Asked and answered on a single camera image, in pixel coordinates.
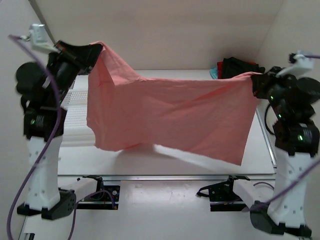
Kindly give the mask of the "pink t shirt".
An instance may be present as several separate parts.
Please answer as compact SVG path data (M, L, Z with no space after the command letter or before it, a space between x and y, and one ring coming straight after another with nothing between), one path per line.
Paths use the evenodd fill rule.
M251 77L148 78L104 44L88 75L87 126L101 150L160 145L241 165L257 107Z

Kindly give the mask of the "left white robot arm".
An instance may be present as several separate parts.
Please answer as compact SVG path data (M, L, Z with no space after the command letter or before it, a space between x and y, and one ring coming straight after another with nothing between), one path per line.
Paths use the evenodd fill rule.
M59 151L67 116L62 102L76 77L91 72L102 49L99 43L74 46L58 41L46 66L27 62L16 70L23 134L31 163L28 194L17 207L19 215L56 220L69 216L76 208L76 191L58 186Z

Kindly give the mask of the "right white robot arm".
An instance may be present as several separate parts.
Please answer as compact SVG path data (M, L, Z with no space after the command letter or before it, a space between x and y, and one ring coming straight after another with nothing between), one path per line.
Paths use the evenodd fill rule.
M267 100L276 122L276 174L272 198L262 199L247 180L235 180L224 187L229 200L238 197L247 205L253 227L272 235L290 234L309 238L304 203L307 175L319 164L316 158L320 131L312 120L313 104L320 98L320 84L293 67L272 67L251 77L252 93Z

